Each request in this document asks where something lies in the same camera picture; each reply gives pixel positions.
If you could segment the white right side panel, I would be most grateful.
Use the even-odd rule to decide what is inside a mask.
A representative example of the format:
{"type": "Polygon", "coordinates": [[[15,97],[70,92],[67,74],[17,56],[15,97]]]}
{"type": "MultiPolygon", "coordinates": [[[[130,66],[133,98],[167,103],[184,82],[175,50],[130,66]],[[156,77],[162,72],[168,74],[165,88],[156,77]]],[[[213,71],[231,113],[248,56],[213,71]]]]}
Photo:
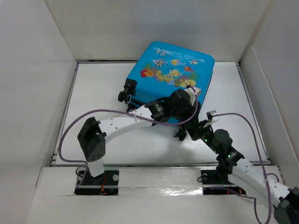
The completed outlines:
{"type": "Polygon", "coordinates": [[[240,67],[270,161],[279,167],[285,185],[291,189],[298,187],[299,162],[269,82],[252,46],[242,59],[240,67]]]}

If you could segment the blue kids suitcase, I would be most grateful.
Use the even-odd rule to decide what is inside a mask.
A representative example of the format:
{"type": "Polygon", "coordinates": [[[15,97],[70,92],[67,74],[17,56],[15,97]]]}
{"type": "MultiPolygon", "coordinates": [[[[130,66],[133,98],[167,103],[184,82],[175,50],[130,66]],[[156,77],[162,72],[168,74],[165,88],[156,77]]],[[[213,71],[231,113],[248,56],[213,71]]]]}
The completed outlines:
{"type": "MultiPolygon", "coordinates": [[[[177,89],[196,86],[201,89],[201,110],[209,88],[215,60],[212,56],[179,46],[152,42],[128,74],[118,101],[130,112],[156,99],[169,97],[177,89]]],[[[179,125],[174,136],[183,141],[189,133],[179,125]]]]}

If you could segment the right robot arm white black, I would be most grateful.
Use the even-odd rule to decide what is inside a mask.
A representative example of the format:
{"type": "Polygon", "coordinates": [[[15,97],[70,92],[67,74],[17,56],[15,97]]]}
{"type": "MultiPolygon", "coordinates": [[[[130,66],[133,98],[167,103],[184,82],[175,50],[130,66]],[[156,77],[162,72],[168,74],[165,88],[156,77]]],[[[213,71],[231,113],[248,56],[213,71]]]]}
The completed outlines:
{"type": "Polygon", "coordinates": [[[266,207],[271,208],[279,224],[299,222],[299,189],[291,189],[255,168],[233,146],[228,131],[213,131],[207,120],[186,125],[192,140],[202,140],[217,154],[216,178],[220,183],[230,182],[244,189],[266,207]]]}

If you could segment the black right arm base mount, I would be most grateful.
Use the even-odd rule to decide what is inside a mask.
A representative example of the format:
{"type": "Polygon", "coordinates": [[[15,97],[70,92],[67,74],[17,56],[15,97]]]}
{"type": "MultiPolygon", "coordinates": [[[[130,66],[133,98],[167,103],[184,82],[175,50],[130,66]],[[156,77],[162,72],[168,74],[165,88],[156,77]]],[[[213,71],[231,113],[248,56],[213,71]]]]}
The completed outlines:
{"type": "Polygon", "coordinates": [[[203,168],[197,182],[202,184],[203,195],[241,195],[246,196],[246,191],[232,184],[227,177],[221,176],[217,168],[203,168]]]}

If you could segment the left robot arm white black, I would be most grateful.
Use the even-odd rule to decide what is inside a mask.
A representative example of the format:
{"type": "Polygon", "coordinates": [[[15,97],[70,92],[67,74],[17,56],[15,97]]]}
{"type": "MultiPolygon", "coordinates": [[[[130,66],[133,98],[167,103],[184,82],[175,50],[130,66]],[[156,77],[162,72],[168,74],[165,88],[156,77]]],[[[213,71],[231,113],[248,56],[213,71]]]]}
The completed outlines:
{"type": "Polygon", "coordinates": [[[95,117],[88,118],[77,135],[87,162],[88,180],[94,185],[104,181],[102,158],[109,141],[138,128],[171,126],[170,119],[176,119],[177,125],[188,123],[198,117],[200,94],[200,88],[188,86],[162,100],[148,102],[131,112],[121,112],[119,117],[102,121],[97,121],[95,117]]]}

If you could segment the white front foam board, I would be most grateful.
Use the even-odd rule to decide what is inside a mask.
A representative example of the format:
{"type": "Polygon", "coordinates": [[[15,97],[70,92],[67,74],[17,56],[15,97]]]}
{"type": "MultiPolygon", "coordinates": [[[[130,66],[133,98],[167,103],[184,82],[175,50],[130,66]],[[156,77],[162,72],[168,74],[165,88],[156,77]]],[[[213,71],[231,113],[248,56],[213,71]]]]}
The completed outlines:
{"type": "Polygon", "coordinates": [[[201,167],[120,168],[116,196],[78,196],[75,167],[40,172],[28,224],[254,224],[262,205],[234,195],[205,196],[201,167]]]}

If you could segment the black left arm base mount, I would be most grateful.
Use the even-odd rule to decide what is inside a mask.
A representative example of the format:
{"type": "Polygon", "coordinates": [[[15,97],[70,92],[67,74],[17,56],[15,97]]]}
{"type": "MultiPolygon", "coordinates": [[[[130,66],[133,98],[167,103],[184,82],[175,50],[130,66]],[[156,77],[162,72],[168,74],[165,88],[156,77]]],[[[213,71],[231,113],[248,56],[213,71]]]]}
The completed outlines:
{"type": "Polygon", "coordinates": [[[105,170],[92,177],[84,167],[75,171],[77,175],[74,193],[81,196],[116,196],[119,194],[119,170],[105,170]]]}

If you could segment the aluminium front rail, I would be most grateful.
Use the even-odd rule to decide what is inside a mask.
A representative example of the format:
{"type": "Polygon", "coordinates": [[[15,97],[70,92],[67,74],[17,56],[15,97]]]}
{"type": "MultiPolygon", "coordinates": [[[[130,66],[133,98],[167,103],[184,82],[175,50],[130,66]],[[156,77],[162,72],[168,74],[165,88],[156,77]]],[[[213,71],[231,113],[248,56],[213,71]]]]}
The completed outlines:
{"type": "MultiPolygon", "coordinates": [[[[51,164],[50,167],[66,168],[66,167],[83,167],[83,164],[51,164]]],[[[201,165],[104,165],[105,169],[117,168],[216,168],[216,164],[201,164],[201,165]]]]}

